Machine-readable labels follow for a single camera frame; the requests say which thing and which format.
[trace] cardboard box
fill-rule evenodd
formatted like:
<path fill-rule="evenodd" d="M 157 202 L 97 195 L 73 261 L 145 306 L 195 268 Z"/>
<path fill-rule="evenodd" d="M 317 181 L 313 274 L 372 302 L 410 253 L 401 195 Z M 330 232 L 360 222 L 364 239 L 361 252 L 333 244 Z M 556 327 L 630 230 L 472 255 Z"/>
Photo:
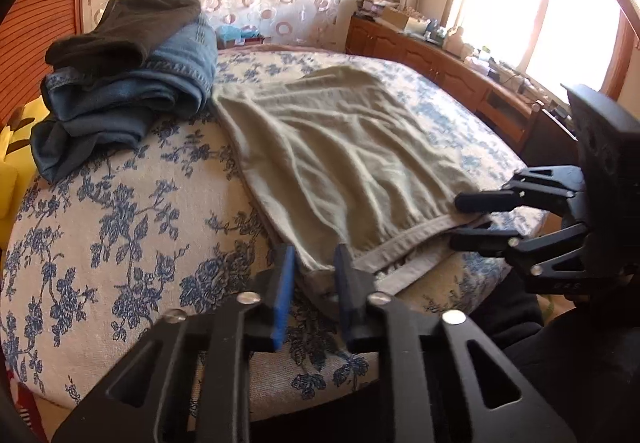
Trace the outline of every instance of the cardboard box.
<path fill-rule="evenodd" d="M 239 46 L 254 46 L 255 44 L 264 43 L 265 37 L 258 35 L 253 38 L 241 38 L 238 40 L 227 40 L 224 41 L 217 37 L 218 49 L 229 49 L 229 48 L 237 48 Z"/>
<path fill-rule="evenodd" d="M 385 9 L 382 10 L 382 15 L 380 16 L 380 18 L 386 20 L 386 22 L 392 24 L 399 30 L 404 30 L 404 27 L 409 20 L 409 16 L 403 14 L 402 12 L 398 12 L 398 10 L 389 8 L 388 6 L 386 6 Z"/>

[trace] metal screw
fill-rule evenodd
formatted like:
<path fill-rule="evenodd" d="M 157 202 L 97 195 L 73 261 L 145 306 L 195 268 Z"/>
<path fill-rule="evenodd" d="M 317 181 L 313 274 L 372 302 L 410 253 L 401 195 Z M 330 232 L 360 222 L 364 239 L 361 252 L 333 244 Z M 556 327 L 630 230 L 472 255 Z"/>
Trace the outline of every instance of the metal screw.
<path fill-rule="evenodd" d="M 165 322 L 169 322 L 169 324 L 178 324 L 178 322 L 187 320 L 187 314 L 181 309 L 170 309 L 164 312 L 162 318 Z"/>
<path fill-rule="evenodd" d="M 262 299 L 260 298 L 260 295 L 254 291 L 244 291 L 242 293 L 238 293 L 236 300 L 240 304 L 258 304 Z"/>
<path fill-rule="evenodd" d="M 453 326 L 462 324 L 466 320 L 466 315 L 459 309 L 450 309 L 442 314 L 442 320 Z"/>
<path fill-rule="evenodd" d="M 384 306 L 391 302 L 391 297 L 381 291 L 375 291 L 367 296 L 367 301 L 372 306 Z"/>

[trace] floral bedspread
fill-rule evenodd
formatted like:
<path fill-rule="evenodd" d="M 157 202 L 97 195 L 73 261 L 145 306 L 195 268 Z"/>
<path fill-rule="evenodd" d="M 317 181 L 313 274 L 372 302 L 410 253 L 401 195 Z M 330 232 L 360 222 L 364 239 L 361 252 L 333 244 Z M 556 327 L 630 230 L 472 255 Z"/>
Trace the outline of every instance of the floral bedspread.
<path fill-rule="evenodd" d="M 392 62 L 222 54 L 217 83 L 295 79 L 337 64 L 376 74 L 482 188 L 497 188 L 523 166 L 463 106 Z M 522 233 L 542 218 L 529 209 L 494 217 Z M 139 149 L 95 158 L 55 186 L 38 179 L 27 192 L 2 267 L 6 361 L 34 392 L 73 407 L 163 311 L 215 308 L 268 267 L 271 255 L 215 118 L 163 118 Z M 423 311 L 470 311 L 505 270 L 502 261 L 457 253 L 399 296 Z M 251 372 L 252 418 L 262 419 L 355 391 L 376 378 L 377 362 L 349 354 L 337 325 L 296 291 L 283 349 L 255 354 Z M 191 407 L 197 415 L 196 401 Z"/>

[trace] cabinet door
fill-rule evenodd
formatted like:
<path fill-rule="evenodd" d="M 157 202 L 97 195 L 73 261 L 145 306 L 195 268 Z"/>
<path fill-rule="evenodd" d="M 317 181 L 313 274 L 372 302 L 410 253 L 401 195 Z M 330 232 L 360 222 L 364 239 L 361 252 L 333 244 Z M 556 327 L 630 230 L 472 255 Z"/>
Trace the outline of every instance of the cabinet door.
<path fill-rule="evenodd" d="M 346 53 L 349 55 L 365 55 L 370 41 L 371 37 L 367 29 L 357 22 L 357 20 L 352 19 L 349 27 L 349 35 L 347 36 L 347 43 L 344 48 Z"/>
<path fill-rule="evenodd" d="M 426 48 L 406 48 L 402 64 L 420 73 L 420 75 L 434 80 L 436 73 L 436 57 Z"/>
<path fill-rule="evenodd" d="M 481 75 L 453 60 L 442 58 L 434 82 L 472 113 L 487 90 Z"/>
<path fill-rule="evenodd" d="M 376 41 L 373 45 L 372 56 L 384 60 L 400 62 L 402 60 L 402 49 L 399 45 L 399 36 L 395 33 L 387 33 L 380 30 L 376 34 Z"/>

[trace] wooden bed headboard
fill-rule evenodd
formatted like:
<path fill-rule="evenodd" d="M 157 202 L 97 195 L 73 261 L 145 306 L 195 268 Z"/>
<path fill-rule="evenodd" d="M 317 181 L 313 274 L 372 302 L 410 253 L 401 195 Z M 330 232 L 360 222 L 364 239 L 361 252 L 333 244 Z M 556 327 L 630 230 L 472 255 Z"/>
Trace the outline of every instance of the wooden bed headboard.
<path fill-rule="evenodd" d="M 76 0 L 15 0 L 0 23 L 0 123 L 40 95 L 49 44 L 77 31 Z"/>

